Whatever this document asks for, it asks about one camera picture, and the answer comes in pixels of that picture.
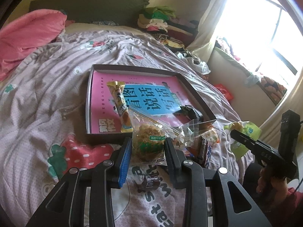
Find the person's right hand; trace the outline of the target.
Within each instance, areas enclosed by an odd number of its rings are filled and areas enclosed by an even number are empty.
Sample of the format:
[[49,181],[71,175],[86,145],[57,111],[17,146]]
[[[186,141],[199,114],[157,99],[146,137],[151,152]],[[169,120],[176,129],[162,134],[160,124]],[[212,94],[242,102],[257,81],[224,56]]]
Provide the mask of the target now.
[[287,178],[272,176],[272,168],[266,166],[260,171],[256,192],[259,205],[264,212],[270,212],[282,204],[288,197]]

